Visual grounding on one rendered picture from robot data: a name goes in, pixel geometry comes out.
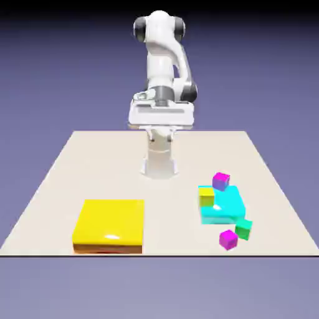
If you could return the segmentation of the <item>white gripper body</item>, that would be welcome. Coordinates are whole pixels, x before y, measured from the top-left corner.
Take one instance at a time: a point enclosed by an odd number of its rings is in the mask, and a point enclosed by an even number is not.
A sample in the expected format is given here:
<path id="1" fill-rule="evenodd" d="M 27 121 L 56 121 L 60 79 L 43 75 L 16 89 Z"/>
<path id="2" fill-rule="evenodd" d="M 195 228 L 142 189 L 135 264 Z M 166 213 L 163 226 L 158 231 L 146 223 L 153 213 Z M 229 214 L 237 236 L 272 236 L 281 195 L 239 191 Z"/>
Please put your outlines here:
<path id="1" fill-rule="evenodd" d="M 128 114 L 131 126 L 177 126 L 192 127 L 194 123 L 194 105 L 192 103 L 173 102 L 167 106 L 156 106 L 155 100 L 132 100 Z"/>

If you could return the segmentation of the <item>small magenta cube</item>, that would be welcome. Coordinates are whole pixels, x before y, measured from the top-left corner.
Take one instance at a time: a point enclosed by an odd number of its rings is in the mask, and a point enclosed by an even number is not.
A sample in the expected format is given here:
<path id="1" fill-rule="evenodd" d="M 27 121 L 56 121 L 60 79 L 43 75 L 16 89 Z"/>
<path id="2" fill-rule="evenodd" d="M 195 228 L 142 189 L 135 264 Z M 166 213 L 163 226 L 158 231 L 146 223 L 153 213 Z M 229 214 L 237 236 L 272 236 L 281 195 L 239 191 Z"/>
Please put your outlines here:
<path id="1" fill-rule="evenodd" d="M 226 230 L 219 234 L 219 244 L 225 248 L 225 250 L 231 250 L 237 246 L 238 235 L 232 230 Z"/>
<path id="2" fill-rule="evenodd" d="M 230 175 L 217 172 L 212 178 L 212 187 L 219 191 L 225 191 L 229 185 Z"/>

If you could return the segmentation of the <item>small yellow cube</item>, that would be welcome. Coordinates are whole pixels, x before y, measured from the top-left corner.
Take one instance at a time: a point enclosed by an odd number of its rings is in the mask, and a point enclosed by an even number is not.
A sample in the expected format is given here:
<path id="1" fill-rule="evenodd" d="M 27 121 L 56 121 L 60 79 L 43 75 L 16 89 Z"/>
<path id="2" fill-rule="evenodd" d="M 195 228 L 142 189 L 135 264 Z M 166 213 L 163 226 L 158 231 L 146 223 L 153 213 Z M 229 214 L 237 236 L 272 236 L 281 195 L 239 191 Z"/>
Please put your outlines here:
<path id="1" fill-rule="evenodd" d="M 199 190 L 199 206 L 211 207 L 214 205 L 214 189 L 213 187 L 200 186 Z"/>

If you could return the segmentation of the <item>small green cube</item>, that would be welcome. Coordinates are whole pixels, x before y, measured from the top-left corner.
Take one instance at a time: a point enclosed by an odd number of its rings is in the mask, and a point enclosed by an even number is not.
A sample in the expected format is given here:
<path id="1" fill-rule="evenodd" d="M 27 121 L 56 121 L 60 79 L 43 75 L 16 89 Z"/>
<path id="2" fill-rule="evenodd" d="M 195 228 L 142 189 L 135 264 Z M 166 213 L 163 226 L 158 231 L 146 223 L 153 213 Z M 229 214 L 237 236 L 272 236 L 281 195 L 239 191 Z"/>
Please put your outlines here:
<path id="1" fill-rule="evenodd" d="M 235 233 L 237 234 L 238 238 L 249 240 L 251 228 L 252 221 L 247 219 L 239 219 L 236 222 Z"/>

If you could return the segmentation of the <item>large cyan box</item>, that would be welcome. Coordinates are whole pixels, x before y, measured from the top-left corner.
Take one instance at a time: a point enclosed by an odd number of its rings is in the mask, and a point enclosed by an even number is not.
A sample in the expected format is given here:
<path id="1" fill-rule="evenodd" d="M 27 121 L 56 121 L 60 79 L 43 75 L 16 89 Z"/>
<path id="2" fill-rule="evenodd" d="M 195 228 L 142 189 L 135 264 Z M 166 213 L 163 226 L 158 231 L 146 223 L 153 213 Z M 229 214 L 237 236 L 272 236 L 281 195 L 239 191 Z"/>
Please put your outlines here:
<path id="1" fill-rule="evenodd" d="M 235 224 L 239 219 L 244 219 L 246 213 L 244 202 L 235 185 L 228 186 L 225 191 L 214 189 L 214 205 L 199 206 L 199 210 L 202 224 Z"/>

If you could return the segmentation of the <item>large yellow box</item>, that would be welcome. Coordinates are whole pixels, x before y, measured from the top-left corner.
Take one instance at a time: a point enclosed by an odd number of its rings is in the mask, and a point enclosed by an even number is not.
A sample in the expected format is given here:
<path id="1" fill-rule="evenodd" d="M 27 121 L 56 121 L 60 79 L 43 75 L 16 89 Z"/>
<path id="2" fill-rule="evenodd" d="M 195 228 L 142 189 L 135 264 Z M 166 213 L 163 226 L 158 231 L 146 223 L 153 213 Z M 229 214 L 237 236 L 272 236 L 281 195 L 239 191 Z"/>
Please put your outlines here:
<path id="1" fill-rule="evenodd" d="M 72 234 L 81 254 L 140 254 L 145 202 L 142 199 L 86 199 Z"/>

